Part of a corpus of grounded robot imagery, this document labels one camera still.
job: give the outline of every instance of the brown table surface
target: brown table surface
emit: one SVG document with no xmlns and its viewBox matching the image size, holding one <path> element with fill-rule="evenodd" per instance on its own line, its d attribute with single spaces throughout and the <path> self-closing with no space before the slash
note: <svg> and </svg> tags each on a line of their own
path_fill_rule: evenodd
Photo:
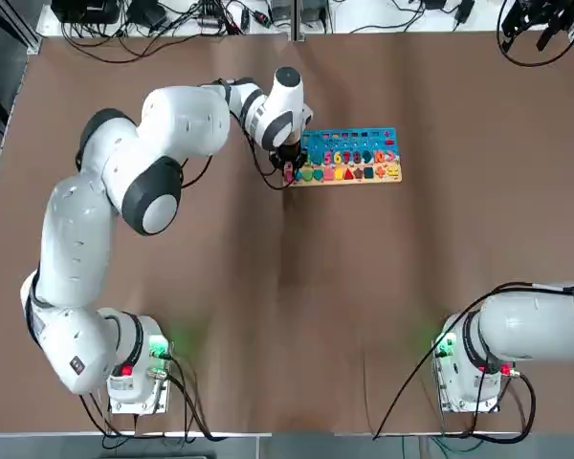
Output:
<svg viewBox="0 0 574 459">
<path fill-rule="evenodd" d="M 281 65 L 303 75 L 311 128 L 396 126 L 404 181 L 273 192 L 232 124 L 165 233 L 119 222 L 99 305 L 158 319 L 195 362 L 212 430 L 366 432 L 363 361 L 376 427 L 449 312 L 507 280 L 574 280 L 574 53 L 531 70 L 502 59 L 489 33 L 263 36 L 196 38 L 109 66 L 45 40 L 0 163 L 0 432 L 93 429 L 18 297 L 85 122 L 108 106 L 140 120 L 145 95 L 167 85 L 251 76 L 269 91 Z M 574 363 L 522 368 L 535 430 L 574 432 Z M 141 429 L 183 430 L 175 394 Z M 479 428 L 519 430 L 513 405 Z M 439 429 L 426 366 L 386 431 Z"/>
</svg>

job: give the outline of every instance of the wire bundle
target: wire bundle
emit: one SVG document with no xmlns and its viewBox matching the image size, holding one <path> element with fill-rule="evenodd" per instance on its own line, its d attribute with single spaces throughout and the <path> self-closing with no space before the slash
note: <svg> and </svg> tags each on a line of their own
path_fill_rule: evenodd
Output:
<svg viewBox="0 0 574 459">
<path fill-rule="evenodd" d="M 195 398 L 195 401 L 194 401 L 187 391 L 186 378 L 185 378 L 185 374 L 183 372 L 183 368 L 181 367 L 181 364 L 176 359 L 174 359 L 172 356 L 164 356 L 163 358 L 174 363 L 174 365 L 177 367 L 177 369 L 179 371 L 179 376 L 181 378 L 181 380 L 179 381 L 178 379 L 176 379 L 174 376 L 172 376 L 170 374 L 168 374 L 166 377 L 166 379 L 168 381 L 170 381 L 171 383 L 173 383 L 179 389 L 179 391 L 182 393 L 183 400 L 185 403 L 184 437 L 183 437 L 183 444 L 181 445 L 181 448 L 183 447 L 184 444 L 192 444 L 193 442 L 195 442 L 195 438 L 190 438 L 188 436 L 189 432 L 191 431 L 191 426 L 193 424 L 193 421 L 196 422 L 196 424 L 198 425 L 198 428 L 200 429 L 200 431 L 202 432 L 202 434 L 204 435 L 204 437 L 207 440 L 209 440 L 211 442 L 221 442 L 223 440 L 226 440 L 227 437 L 215 437 L 212 435 L 212 433 L 210 433 L 210 429 L 207 425 L 206 418 L 204 416 L 204 411 L 202 409 L 202 403 L 200 401 L 200 396 L 198 393 L 197 378 L 195 377 L 195 372 L 192 370 L 193 383 L 191 385 L 194 389 L 194 398 Z M 87 417 L 92 422 L 94 427 L 102 434 L 102 448 L 104 448 L 104 449 L 109 449 L 109 450 L 110 449 L 117 449 L 132 439 L 135 439 L 135 440 L 152 440 L 152 439 L 158 439 L 158 438 L 162 438 L 162 439 L 168 438 L 165 433 L 163 433 L 161 435 L 137 435 L 136 434 L 136 426 L 138 423 L 138 415 L 133 415 L 133 418 L 134 418 L 134 434 L 129 435 L 129 434 L 121 433 L 118 429 L 115 428 L 115 426 L 109 420 L 106 419 L 106 417 L 104 416 L 104 414 L 103 414 L 98 402 L 96 401 L 96 398 L 93 396 L 93 394 L 89 394 L 89 397 L 92 400 L 92 404 L 94 405 L 97 413 L 100 415 L 100 417 L 102 418 L 102 421 L 104 422 L 104 427 L 102 427 L 98 423 L 98 421 L 96 420 L 94 415 L 92 414 L 91 410 L 89 409 L 89 405 L 85 401 L 85 398 L 82 395 L 79 395 L 78 397 L 81 401 L 81 404 L 83 405 L 83 408 L 85 409 L 85 412 L 87 413 Z M 191 417 L 189 418 L 189 421 L 188 421 L 188 409 L 191 411 Z M 110 411 L 111 411 L 111 406 L 110 406 L 110 400 L 109 400 L 108 405 L 107 405 L 107 412 L 110 413 Z M 116 440 L 121 440 L 121 441 L 117 442 L 115 445 L 108 445 L 107 446 L 106 445 L 107 439 L 116 439 Z"/>
<path fill-rule="evenodd" d="M 480 305 L 487 298 L 494 296 L 494 295 L 502 295 L 502 294 L 506 294 L 506 293 L 515 293 L 515 292 L 536 293 L 536 294 L 545 294 L 545 295 L 565 295 L 565 296 L 574 297 L 574 286 L 556 288 L 556 287 L 549 287 L 549 286 L 534 284 L 532 282 L 520 282 L 520 281 L 518 281 L 518 282 L 507 282 L 505 284 L 501 284 L 501 285 L 495 287 L 491 292 L 486 293 L 485 295 L 481 296 L 480 298 L 475 300 L 473 303 L 471 303 L 466 309 L 464 309 L 457 316 L 457 318 L 455 320 L 453 320 L 453 322 L 451 322 L 449 327 L 447 327 L 447 329 L 442 333 L 442 335 L 440 335 L 440 337 L 436 340 L 436 342 L 430 348 L 430 350 L 428 352 L 426 352 L 426 354 L 423 356 L 423 358 L 421 358 L 421 360 L 417 363 L 417 365 L 414 367 L 414 369 L 410 372 L 410 374 L 408 375 L 408 377 L 406 378 L 406 380 L 404 381 L 404 383 L 402 384 L 402 386 L 398 390 L 398 393 L 394 397 L 393 402 L 389 406 L 389 409 L 387 410 L 382 422 L 380 423 L 379 427 L 377 428 L 376 433 L 374 434 L 374 437 L 372 438 L 373 440 L 384 437 L 382 435 L 383 427 L 385 426 L 385 423 L 386 423 L 389 415 L 393 411 L 393 408 L 396 406 L 396 404 L 398 403 L 398 400 L 402 396 L 402 393 L 405 391 L 408 384 L 412 381 L 412 379 L 417 374 L 417 372 L 425 364 L 426 360 L 433 354 L 435 349 L 440 345 L 440 342 L 446 337 L 446 335 L 448 333 L 450 333 L 453 330 L 453 328 L 457 325 L 457 323 L 459 323 L 459 321 L 462 320 L 468 313 L 470 313 L 471 310 L 473 310 L 476 306 Z M 530 394 L 530 412 L 529 412 L 529 416 L 527 419 L 527 423 L 526 423 L 525 427 L 523 428 L 523 431 L 519 435 L 517 435 L 516 437 L 513 437 L 513 438 L 490 437 L 488 435 L 482 435 L 482 434 L 475 433 L 476 420 L 478 417 L 477 407 L 478 407 L 478 403 L 480 402 L 480 393 L 482 390 L 482 382 L 483 382 L 484 375 L 485 375 L 485 372 L 483 371 L 482 378 L 480 378 L 480 385 L 478 387 L 476 412 L 475 412 L 475 415 L 473 418 L 472 426 L 468 430 L 464 431 L 461 434 L 445 435 L 445 436 L 446 437 L 453 437 L 453 438 L 461 438 L 461 439 L 476 438 L 477 440 L 481 440 L 484 442 L 496 443 L 496 444 L 501 444 L 501 445 L 512 445 L 512 444 L 521 442 L 530 433 L 531 428 L 534 424 L 535 417 L 536 417 L 536 392 L 534 390 L 533 384 L 522 373 L 519 375 L 519 378 L 527 386 L 527 389 L 528 389 L 529 394 Z M 506 389 L 507 389 L 507 385 L 504 386 L 504 388 L 500 394 L 500 399 L 505 394 Z"/>
<path fill-rule="evenodd" d="M 107 63 L 107 64 L 128 64 L 128 63 L 137 62 L 137 61 L 139 61 L 145 57 L 149 57 L 151 55 L 158 53 L 160 50 L 162 50 L 164 48 L 167 48 L 169 46 L 174 46 L 174 45 L 177 45 L 179 43 L 184 43 L 186 41 L 191 40 L 192 38 L 194 38 L 196 36 L 223 36 L 225 34 L 242 34 L 243 32 L 240 31 L 240 29 L 236 25 L 236 23 L 232 17 L 232 14 L 223 6 L 221 1 L 220 0 L 210 0 L 210 1 L 213 5 L 215 5 L 217 7 L 217 10 L 219 11 L 219 14 L 220 14 L 220 17 L 219 17 L 219 19 L 220 19 L 219 26 L 220 27 L 216 33 L 198 33 L 195 35 L 184 37 L 184 38 L 176 40 L 176 41 L 170 41 L 168 43 L 164 43 L 164 44 L 157 46 L 157 47 L 155 47 L 155 45 L 156 45 L 156 42 L 159 38 L 167 37 L 167 36 L 174 37 L 174 35 L 176 34 L 176 31 L 181 26 L 186 24 L 189 20 L 198 19 L 199 17 L 201 17 L 204 3 L 202 3 L 202 2 L 194 3 L 189 7 L 189 9 L 187 11 L 176 11 L 176 10 L 173 10 L 173 9 L 167 7 L 164 4 L 160 4 L 160 6 L 162 6 L 163 8 L 165 8 L 169 11 L 172 11 L 175 14 L 178 14 L 178 16 L 175 19 L 173 19 L 172 21 L 168 22 L 167 24 L 165 24 L 163 26 L 159 26 L 156 30 L 149 31 L 149 33 L 147 33 L 147 34 L 141 33 L 138 25 L 133 24 L 127 20 L 126 11 L 127 11 L 128 5 L 127 5 L 126 1 L 123 1 L 121 4 L 121 13 L 120 13 L 121 25 L 117 28 L 116 31 L 114 31 L 110 35 L 107 35 L 105 33 L 106 32 L 105 26 L 102 26 L 102 31 L 101 31 L 99 26 L 96 26 L 96 29 L 94 30 L 94 27 L 89 25 L 89 24 L 71 24 L 70 25 L 70 32 L 68 33 L 66 31 L 66 25 L 64 23 L 62 23 L 61 24 L 61 32 L 62 32 L 64 39 L 68 42 L 68 44 L 70 46 L 72 46 L 73 48 L 75 48 L 77 51 L 79 51 L 80 53 L 82 53 L 84 55 L 92 57 L 99 62 L 103 62 L 103 63 Z M 147 38 L 152 38 L 151 41 L 149 43 L 147 43 L 147 45 L 143 48 L 143 50 L 141 52 L 137 52 L 137 51 L 130 49 L 123 41 L 124 38 L 129 37 L 129 30 L 131 27 L 136 27 L 137 31 L 140 34 L 142 34 L 143 36 L 145 36 Z M 85 43 L 85 42 L 76 41 L 75 39 L 73 39 L 73 32 L 76 33 L 79 38 L 84 37 L 83 33 L 89 33 L 89 35 L 92 38 L 100 38 L 100 41 L 95 42 L 95 43 Z M 119 41 L 121 47 L 124 48 L 129 54 L 133 55 L 133 57 L 127 58 L 127 59 L 116 60 L 116 59 L 107 59 L 107 58 L 100 57 L 98 55 L 91 53 L 90 49 L 98 48 L 102 45 L 109 43 L 110 41 L 112 41 L 114 39 L 117 39 Z"/>
</svg>

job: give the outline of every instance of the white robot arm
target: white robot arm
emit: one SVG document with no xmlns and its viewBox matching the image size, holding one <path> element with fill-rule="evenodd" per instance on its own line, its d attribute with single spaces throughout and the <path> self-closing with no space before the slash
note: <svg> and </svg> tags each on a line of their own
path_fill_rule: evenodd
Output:
<svg viewBox="0 0 574 459">
<path fill-rule="evenodd" d="M 269 151 L 298 148 L 302 117 L 312 117 L 298 72 L 283 68 L 267 98 L 250 79 L 163 88 L 146 98 L 138 126 L 115 109 L 101 110 L 85 126 L 78 175 L 55 186 L 39 266 L 21 288 L 29 332 L 71 392 L 107 382 L 114 409 L 162 411 L 166 391 L 149 376 L 169 351 L 160 327 L 151 317 L 96 311 L 95 302 L 117 216 L 141 235 L 165 230 L 180 203 L 181 164 L 222 148 L 231 112 Z"/>
<path fill-rule="evenodd" d="M 443 411 L 495 410 L 501 375 L 516 361 L 574 360 L 574 287 L 510 290 L 491 295 L 441 335 L 434 370 Z M 449 317 L 443 331 L 457 317 Z"/>
</svg>

